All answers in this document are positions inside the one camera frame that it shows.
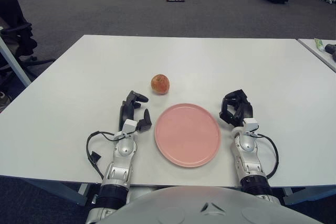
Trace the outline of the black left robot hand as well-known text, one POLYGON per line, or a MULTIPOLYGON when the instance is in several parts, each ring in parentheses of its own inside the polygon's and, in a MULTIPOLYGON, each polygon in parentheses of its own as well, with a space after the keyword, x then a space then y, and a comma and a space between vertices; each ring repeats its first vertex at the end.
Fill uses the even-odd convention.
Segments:
MULTIPOLYGON (((122 127, 127 119, 134 120, 134 110, 139 109, 141 107, 141 102, 147 103, 149 99, 139 93, 130 91, 125 101, 122 101, 122 105, 120 108, 120 116, 119 116, 119 131, 122 130, 122 127)), ((139 132, 144 132, 149 130, 152 126, 152 122, 150 119, 150 114, 148 109, 144 111, 144 118, 141 119, 136 127, 136 130, 139 132)))

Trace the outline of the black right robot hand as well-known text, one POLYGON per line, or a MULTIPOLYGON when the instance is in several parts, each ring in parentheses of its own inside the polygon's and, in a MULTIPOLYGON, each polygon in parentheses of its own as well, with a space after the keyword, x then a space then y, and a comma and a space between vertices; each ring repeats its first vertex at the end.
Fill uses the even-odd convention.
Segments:
POLYGON ((253 119, 253 107, 247 100, 242 89, 233 91, 224 96, 219 117, 234 127, 243 127, 247 135, 252 135, 259 128, 253 119))

